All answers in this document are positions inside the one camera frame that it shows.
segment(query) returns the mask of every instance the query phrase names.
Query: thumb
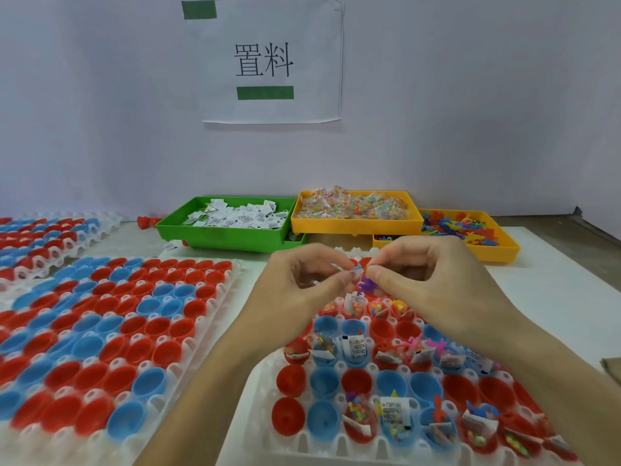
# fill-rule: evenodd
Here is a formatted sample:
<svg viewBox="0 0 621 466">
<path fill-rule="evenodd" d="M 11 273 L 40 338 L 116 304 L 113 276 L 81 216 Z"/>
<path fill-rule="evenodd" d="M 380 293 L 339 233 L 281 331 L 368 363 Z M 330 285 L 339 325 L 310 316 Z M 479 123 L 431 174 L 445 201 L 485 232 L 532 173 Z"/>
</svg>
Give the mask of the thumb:
<svg viewBox="0 0 621 466">
<path fill-rule="evenodd" d="M 416 308 L 419 305 L 423 283 L 406 278 L 379 265 L 368 266 L 366 275 L 385 292 L 401 299 L 410 307 Z"/>
<path fill-rule="evenodd" d="M 313 315 L 330 301 L 343 296 L 347 291 L 347 286 L 352 283 L 352 278 L 351 272 L 338 272 L 316 286 L 305 289 L 304 296 L 307 298 Z"/>
</svg>

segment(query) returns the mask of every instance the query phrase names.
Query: forearm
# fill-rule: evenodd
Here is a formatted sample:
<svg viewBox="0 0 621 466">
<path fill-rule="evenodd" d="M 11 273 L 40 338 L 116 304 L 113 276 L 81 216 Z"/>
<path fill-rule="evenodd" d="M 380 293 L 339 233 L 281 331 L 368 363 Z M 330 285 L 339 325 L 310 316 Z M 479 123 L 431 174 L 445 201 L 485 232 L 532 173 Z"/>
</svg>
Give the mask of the forearm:
<svg viewBox="0 0 621 466">
<path fill-rule="evenodd" d="M 136 466 L 215 464 L 248 375 L 260 361 L 236 330 L 233 324 L 213 346 Z"/>
<path fill-rule="evenodd" d="M 535 324 L 524 337 L 499 360 L 586 466 L 618 463 L 621 389 Z"/>
</svg>

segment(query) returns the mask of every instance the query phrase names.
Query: yellow plastic tray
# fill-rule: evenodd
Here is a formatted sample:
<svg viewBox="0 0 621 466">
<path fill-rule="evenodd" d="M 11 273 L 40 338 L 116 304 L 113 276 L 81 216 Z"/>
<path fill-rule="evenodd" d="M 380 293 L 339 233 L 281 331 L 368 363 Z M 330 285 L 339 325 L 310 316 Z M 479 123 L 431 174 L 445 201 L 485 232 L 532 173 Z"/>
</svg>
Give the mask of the yellow plastic tray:
<svg viewBox="0 0 621 466">
<path fill-rule="evenodd" d="M 352 194 L 368 196 L 374 191 L 350 191 Z M 312 196 L 312 191 L 301 191 L 298 202 L 291 216 L 291 227 L 295 234 L 390 234 L 390 235 L 416 235 L 420 234 L 423 226 L 423 217 L 414 205 L 407 191 L 377 191 L 388 197 L 399 197 L 405 201 L 409 219 L 309 219 L 296 217 L 302 206 L 302 199 Z"/>
<path fill-rule="evenodd" d="M 484 222 L 488 228 L 494 230 L 494 235 L 498 238 L 499 245 L 497 247 L 488 247 L 487 245 L 467 245 L 467 247 L 476 255 L 480 261 L 488 263 L 512 263 L 517 254 L 520 253 L 520 246 L 513 240 L 507 232 L 502 230 L 489 214 L 483 211 L 457 211 L 455 209 L 419 209 L 421 214 L 431 211 L 440 211 L 448 219 L 454 219 L 460 212 L 465 212 L 471 218 Z M 379 235 L 389 235 L 385 233 L 377 233 Z M 373 235 L 373 246 L 381 249 L 390 243 L 389 240 L 377 240 Z"/>
</svg>

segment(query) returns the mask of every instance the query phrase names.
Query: left hand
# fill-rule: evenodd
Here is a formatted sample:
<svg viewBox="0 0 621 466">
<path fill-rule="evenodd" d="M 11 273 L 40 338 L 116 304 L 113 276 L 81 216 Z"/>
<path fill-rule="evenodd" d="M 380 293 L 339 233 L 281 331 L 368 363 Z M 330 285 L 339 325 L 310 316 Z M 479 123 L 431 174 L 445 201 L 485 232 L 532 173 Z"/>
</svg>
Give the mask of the left hand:
<svg viewBox="0 0 621 466">
<path fill-rule="evenodd" d="M 268 355 L 299 336 L 330 301 L 355 290 L 352 268 L 345 254 L 320 243 L 275 252 L 231 329 L 255 354 Z"/>
</svg>

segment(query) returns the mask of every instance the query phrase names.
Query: white wall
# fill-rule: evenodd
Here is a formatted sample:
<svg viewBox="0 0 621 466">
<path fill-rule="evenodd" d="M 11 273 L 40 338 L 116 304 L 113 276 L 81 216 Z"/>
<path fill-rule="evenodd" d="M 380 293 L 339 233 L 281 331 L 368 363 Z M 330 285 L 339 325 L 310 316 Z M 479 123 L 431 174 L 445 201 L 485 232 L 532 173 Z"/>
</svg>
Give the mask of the white wall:
<svg viewBox="0 0 621 466">
<path fill-rule="evenodd" d="M 333 184 L 493 214 L 579 204 L 621 93 L 584 109 L 586 72 L 618 76 L 586 48 L 616 0 L 343 1 L 342 120 L 286 126 L 200 123 L 180 0 L 0 1 L 0 214 Z"/>
</svg>

